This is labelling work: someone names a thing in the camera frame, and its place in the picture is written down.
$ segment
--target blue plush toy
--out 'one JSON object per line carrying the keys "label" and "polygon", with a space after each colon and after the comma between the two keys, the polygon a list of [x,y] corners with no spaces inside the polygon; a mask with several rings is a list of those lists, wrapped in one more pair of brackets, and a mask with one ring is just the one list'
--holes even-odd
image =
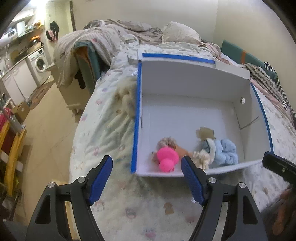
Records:
{"label": "blue plush toy", "polygon": [[214,161],[219,166],[225,166],[235,165],[239,161],[237,147],[229,139],[212,140],[207,138],[202,147],[210,154],[211,163]]}

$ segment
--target tiled floor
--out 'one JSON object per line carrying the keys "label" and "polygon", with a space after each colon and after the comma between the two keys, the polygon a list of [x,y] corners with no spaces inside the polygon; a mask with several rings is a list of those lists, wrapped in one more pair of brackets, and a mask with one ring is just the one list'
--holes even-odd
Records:
{"label": "tiled floor", "polygon": [[69,181],[70,154],[78,123],[54,83],[24,124],[28,132],[20,157],[24,163],[22,201],[15,219],[29,224],[46,185],[52,180]]}

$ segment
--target orange stripe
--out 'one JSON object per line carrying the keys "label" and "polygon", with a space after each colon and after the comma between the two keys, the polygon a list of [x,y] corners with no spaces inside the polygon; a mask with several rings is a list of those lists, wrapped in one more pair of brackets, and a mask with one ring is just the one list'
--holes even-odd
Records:
{"label": "orange stripe", "polygon": [[246,57],[246,51],[242,51],[242,56],[241,56],[241,64],[244,64],[245,63],[245,57]]}

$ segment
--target metal screw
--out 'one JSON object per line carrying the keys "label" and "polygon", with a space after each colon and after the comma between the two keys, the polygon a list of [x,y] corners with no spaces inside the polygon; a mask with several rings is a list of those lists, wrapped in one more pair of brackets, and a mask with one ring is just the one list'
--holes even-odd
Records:
{"label": "metal screw", "polygon": [[214,178],[214,177],[210,177],[210,178],[209,178],[209,182],[210,182],[210,183],[215,183],[215,182],[217,182],[217,180],[216,180],[216,178]]}
{"label": "metal screw", "polygon": [[83,183],[83,182],[85,182],[85,177],[80,177],[80,178],[78,178],[78,179],[77,179],[77,182],[79,182],[79,183]]}
{"label": "metal screw", "polygon": [[244,183],[239,183],[239,187],[240,187],[240,188],[245,188],[245,187],[246,187],[246,184],[244,184]]}
{"label": "metal screw", "polygon": [[51,182],[47,185],[49,188],[53,188],[55,186],[55,183],[54,182]]}

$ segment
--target washing machine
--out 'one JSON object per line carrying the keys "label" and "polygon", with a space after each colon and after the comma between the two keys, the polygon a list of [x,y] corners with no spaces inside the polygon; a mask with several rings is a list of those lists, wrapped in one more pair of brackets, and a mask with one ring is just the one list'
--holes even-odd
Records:
{"label": "washing machine", "polygon": [[48,62],[44,53],[44,49],[38,49],[26,58],[26,62],[31,74],[38,86],[41,86],[50,76],[50,72],[46,71]]}

